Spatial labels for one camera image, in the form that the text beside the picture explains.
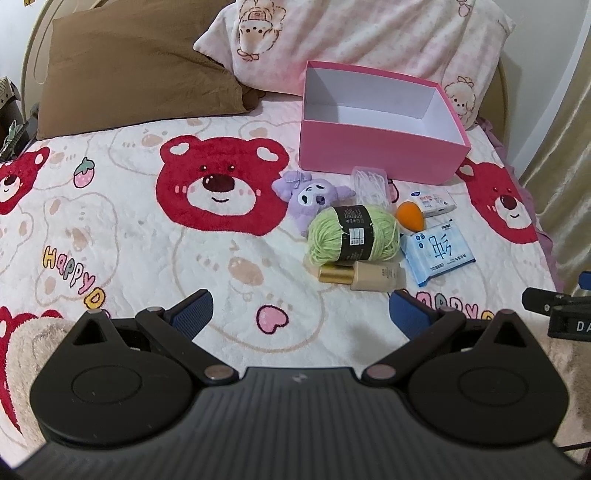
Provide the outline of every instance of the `gold curtain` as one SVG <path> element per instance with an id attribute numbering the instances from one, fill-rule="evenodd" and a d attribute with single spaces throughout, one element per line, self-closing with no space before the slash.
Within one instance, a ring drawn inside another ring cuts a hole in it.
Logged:
<path id="1" fill-rule="evenodd" d="M 558 114 L 519 182 L 535 201 L 564 292 L 589 294 L 579 274 L 591 270 L 591 40 L 587 38 Z"/>

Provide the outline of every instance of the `gold bottle cap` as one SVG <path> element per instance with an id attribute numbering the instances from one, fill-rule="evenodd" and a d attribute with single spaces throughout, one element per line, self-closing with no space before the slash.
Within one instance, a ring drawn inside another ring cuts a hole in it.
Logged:
<path id="1" fill-rule="evenodd" d="M 341 283 L 343 285 L 351 285 L 355 277 L 355 270 L 353 267 L 346 267 L 344 265 L 325 264 L 320 267 L 318 272 L 318 280 L 322 283 Z"/>

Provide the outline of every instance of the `open cardboard box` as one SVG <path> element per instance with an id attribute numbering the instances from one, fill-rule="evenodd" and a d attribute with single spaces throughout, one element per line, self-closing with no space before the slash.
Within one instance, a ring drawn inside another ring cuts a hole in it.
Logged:
<path id="1" fill-rule="evenodd" d="M 470 142 L 436 82 L 367 67 L 308 62 L 300 167 L 350 174 L 381 168 L 388 178 L 439 185 Z"/>

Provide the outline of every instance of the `beauty blender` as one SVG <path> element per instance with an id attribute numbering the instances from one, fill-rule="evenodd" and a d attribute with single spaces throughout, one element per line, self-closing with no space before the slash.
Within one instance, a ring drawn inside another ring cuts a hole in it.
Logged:
<path id="1" fill-rule="evenodd" d="M 403 202 L 396 210 L 398 223 L 411 232 L 425 230 L 425 219 L 418 205 L 414 202 Z"/>

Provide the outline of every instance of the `bed headboard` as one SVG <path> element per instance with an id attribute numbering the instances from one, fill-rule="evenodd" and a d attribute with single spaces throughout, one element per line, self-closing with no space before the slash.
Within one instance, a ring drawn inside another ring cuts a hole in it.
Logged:
<path id="1" fill-rule="evenodd" d="M 47 0 L 33 28 L 22 67 L 21 97 L 23 117 L 28 118 L 31 107 L 41 99 L 41 90 L 47 76 L 51 22 L 74 12 L 103 7 L 117 0 Z M 502 64 L 496 69 L 491 86 L 486 92 L 480 116 L 488 119 L 495 135 L 505 140 L 508 126 L 508 94 Z"/>

